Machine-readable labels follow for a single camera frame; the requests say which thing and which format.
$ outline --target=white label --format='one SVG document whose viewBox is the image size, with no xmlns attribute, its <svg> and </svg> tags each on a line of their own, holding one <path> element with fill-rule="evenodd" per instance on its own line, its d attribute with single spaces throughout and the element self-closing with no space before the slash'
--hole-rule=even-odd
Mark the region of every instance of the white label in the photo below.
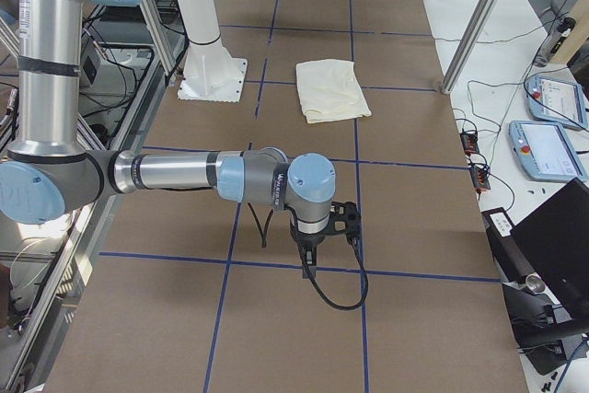
<svg viewBox="0 0 589 393">
<path fill-rule="evenodd" d="M 21 39 L 30 39 L 30 0 L 20 0 L 18 5 L 18 35 Z"/>
<path fill-rule="evenodd" d="M 509 237 L 511 235 L 512 225 L 503 212 L 491 214 L 491 220 L 502 237 Z"/>
</svg>

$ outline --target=tablet screen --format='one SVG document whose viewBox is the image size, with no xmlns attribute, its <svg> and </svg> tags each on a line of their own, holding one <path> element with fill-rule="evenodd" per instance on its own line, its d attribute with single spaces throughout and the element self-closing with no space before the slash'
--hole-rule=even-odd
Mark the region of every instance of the tablet screen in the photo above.
<svg viewBox="0 0 589 393">
<path fill-rule="evenodd" d="M 540 88 L 542 90 L 542 103 L 550 108 L 543 109 L 546 115 L 556 118 L 562 118 L 562 115 L 564 115 L 573 121 L 580 121 L 579 100 L 574 85 L 542 78 Z"/>
<path fill-rule="evenodd" d="M 578 169 L 556 126 L 522 124 L 525 138 L 542 174 L 576 177 Z"/>
</svg>

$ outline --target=black bracket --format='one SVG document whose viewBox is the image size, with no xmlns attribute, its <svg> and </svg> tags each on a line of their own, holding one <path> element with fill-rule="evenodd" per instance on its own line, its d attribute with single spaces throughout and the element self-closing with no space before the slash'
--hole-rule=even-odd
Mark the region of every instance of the black bracket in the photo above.
<svg viewBox="0 0 589 393">
<path fill-rule="evenodd" d="M 345 235 L 348 244 L 355 247 L 354 241 L 362 236 L 362 217 L 355 202 L 333 202 L 329 213 L 328 224 L 316 234 L 298 232 L 298 253 L 301 261 L 306 263 L 308 271 L 315 277 L 317 272 L 317 246 L 325 237 Z M 295 237 L 296 227 L 291 225 L 291 235 Z M 303 268 L 303 278 L 308 279 L 306 268 Z"/>
</svg>

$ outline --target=small sticker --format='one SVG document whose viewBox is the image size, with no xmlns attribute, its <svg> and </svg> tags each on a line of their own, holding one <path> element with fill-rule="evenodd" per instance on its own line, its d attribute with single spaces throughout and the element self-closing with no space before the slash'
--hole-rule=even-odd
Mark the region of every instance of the small sticker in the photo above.
<svg viewBox="0 0 589 393">
<path fill-rule="evenodd" d="M 18 36 L 30 39 L 30 0 L 20 0 L 18 6 Z"/>
<path fill-rule="evenodd" d="M 284 210 L 284 199 L 286 197 L 288 163 L 279 163 L 274 169 L 272 177 L 272 208 L 275 211 Z"/>
<path fill-rule="evenodd" d="M 503 212 L 491 214 L 491 220 L 502 237 L 509 237 L 512 231 L 512 224 Z"/>
</svg>

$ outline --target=folded towel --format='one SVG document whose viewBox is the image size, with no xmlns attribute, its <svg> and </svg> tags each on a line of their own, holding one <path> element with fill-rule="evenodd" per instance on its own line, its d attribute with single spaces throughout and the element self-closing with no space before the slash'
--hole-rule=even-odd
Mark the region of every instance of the folded towel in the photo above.
<svg viewBox="0 0 589 393">
<path fill-rule="evenodd" d="M 296 66 L 296 89 L 308 123 L 370 116 L 353 62 L 317 60 Z"/>
</svg>

